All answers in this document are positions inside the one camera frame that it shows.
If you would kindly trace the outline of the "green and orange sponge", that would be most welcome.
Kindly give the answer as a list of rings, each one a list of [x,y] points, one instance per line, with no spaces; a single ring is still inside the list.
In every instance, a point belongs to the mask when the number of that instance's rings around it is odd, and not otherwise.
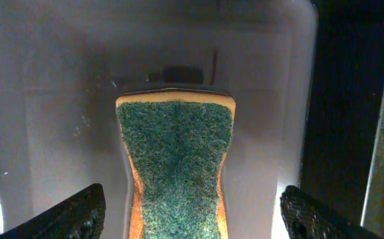
[[[216,92],[125,94],[116,100],[133,173],[130,238],[227,238],[222,171],[235,101]]]

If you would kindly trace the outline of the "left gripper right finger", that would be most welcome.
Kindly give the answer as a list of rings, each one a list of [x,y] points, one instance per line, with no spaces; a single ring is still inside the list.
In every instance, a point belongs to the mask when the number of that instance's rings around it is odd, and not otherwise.
[[[381,239],[294,185],[287,186],[282,193],[280,209],[292,239]]]

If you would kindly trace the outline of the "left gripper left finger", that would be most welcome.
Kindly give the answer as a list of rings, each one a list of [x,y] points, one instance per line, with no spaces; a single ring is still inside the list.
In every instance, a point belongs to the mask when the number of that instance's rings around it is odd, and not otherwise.
[[[40,215],[3,233],[0,239],[99,239],[104,229],[105,213],[103,186],[94,183]]]

